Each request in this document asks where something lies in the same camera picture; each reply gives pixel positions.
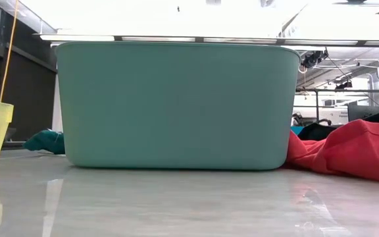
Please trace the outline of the teal plastic bin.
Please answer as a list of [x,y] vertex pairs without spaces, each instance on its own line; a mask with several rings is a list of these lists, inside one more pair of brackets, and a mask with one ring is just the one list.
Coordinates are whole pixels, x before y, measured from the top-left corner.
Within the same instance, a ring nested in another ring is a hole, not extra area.
[[56,54],[73,165],[261,171],[286,160],[300,62],[294,50],[76,41]]

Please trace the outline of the ceiling light strip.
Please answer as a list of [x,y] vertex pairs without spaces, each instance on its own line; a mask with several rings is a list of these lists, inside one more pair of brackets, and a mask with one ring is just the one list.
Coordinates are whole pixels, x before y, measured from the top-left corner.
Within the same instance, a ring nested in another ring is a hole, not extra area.
[[108,36],[35,34],[43,41],[159,41],[188,43],[240,43],[257,45],[325,46],[325,47],[379,47],[377,39],[294,39],[294,38],[225,38],[202,36]]

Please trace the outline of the black metal railing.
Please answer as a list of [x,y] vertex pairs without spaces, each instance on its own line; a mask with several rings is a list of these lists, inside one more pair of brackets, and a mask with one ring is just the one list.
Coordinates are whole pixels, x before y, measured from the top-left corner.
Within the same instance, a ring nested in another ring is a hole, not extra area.
[[293,112],[305,120],[341,125],[349,122],[348,105],[379,107],[379,90],[298,88]]

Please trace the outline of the black cloth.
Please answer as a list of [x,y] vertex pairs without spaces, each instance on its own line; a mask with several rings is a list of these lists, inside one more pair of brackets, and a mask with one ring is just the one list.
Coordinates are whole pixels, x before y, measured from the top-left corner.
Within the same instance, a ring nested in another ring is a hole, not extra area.
[[[379,122],[379,113],[374,115],[367,116],[363,119],[367,122]],[[339,128],[340,125],[332,125],[332,126],[324,126],[318,123],[312,123],[306,127],[304,127],[300,133],[298,133],[297,137],[300,140],[314,140],[321,141],[334,131]]]

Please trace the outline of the black hanging device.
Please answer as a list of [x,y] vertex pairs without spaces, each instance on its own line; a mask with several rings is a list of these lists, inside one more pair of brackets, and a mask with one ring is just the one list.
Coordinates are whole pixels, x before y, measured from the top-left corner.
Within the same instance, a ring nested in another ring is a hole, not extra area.
[[313,51],[305,55],[301,65],[305,68],[313,68],[326,58],[328,58],[328,51],[326,49],[324,51]]

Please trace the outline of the dark green cloth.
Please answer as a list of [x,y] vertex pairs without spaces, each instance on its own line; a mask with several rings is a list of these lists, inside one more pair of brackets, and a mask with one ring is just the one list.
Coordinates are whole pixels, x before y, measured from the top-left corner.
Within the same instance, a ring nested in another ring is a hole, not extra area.
[[53,130],[42,130],[23,144],[29,151],[45,150],[55,155],[64,155],[64,134]]

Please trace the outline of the red cloth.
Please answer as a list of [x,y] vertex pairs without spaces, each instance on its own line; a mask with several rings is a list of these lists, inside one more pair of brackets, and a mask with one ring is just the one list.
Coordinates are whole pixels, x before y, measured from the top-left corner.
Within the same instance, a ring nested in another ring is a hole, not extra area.
[[379,123],[355,120],[321,141],[301,140],[291,132],[285,165],[379,181]]

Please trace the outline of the black background monitor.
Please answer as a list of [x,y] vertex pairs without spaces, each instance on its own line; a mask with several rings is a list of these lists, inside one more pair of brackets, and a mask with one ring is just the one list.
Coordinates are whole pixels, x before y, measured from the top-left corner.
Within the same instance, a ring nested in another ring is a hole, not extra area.
[[349,122],[364,119],[371,115],[379,113],[379,107],[375,106],[364,106],[364,105],[348,105],[347,114]]

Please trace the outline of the black aluminium table frame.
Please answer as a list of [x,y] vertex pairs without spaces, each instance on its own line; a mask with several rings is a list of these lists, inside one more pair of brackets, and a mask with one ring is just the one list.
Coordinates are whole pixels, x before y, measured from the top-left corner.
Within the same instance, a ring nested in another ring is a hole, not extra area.
[[6,141],[3,142],[2,150],[23,149],[24,141]]

